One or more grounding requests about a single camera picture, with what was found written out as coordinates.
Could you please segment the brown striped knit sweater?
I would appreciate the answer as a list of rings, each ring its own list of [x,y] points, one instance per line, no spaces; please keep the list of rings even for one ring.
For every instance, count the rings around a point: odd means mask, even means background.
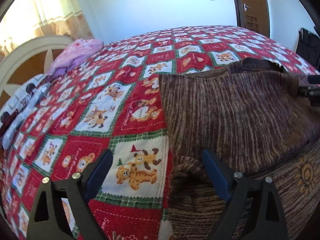
[[[202,163],[209,150],[247,178],[272,178],[288,239],[297,238],[319,204],[319,106],[297,95],[305,75],[246,58],[220,69],[160,75],[172,171],[169,218],[175,239],[208,239],[226,203]],[[231,239],[241,239],[248,197]]]

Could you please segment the brown wooden door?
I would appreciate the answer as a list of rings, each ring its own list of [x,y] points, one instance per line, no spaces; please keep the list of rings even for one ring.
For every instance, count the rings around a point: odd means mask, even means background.
[[[270,36],[270,19],[267,0],[234,0],[237,25]],[[251,9],[244,12],[243,4],[246,3]]]

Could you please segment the white patterned pillow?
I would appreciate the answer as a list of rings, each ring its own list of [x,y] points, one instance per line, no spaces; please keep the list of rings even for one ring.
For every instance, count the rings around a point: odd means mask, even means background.
[[[35,110],[35,106],[51,87],[50,77],[39,74],[20,85],[1,108],[1,148],[12,145],[15,133],[22,122]]]

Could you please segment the red teddy bear bedspread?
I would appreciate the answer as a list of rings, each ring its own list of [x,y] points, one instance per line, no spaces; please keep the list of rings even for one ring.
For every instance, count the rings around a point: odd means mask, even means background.
[[[53,81],[1,158],[6,219],[25,239],[44,177],[69,178],[110,148],[114,162],[89,207],[111,239],[168,239],[171,155],[159,74],[221,68],[246,57],[316,74],[302,57],[253,31],[227,25],[146,33],[104,48]]]

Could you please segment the cream wooden headboard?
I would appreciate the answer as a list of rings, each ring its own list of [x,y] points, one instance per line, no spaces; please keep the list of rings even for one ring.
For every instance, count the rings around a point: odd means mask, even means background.
[[[34,38],[1,60],[1,106],[32,77],[49,71],[57,56],[74,41],[67,35]]]

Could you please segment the pink floral pillow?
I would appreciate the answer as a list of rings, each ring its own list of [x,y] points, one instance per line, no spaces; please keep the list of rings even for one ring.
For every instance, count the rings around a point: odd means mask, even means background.
[[[103,41],[97,39],[84,40],[80,38],[75,40],[57,56],[50,65],[47,74],[53,78],[65,75],[100,51],[103,45]]]

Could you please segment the beige patterned curtain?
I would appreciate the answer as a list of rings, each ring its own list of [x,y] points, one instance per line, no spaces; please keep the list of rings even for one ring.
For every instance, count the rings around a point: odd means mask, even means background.
[[[1,14],[1,58],[36,37],[93,38],[78,0],[13,0]]]

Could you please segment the black bag by wall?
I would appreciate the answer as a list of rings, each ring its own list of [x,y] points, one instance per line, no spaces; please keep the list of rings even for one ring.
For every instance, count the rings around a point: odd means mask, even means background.
[[[301,28],[299,30],[296,54],[319,70],[319,37]]]

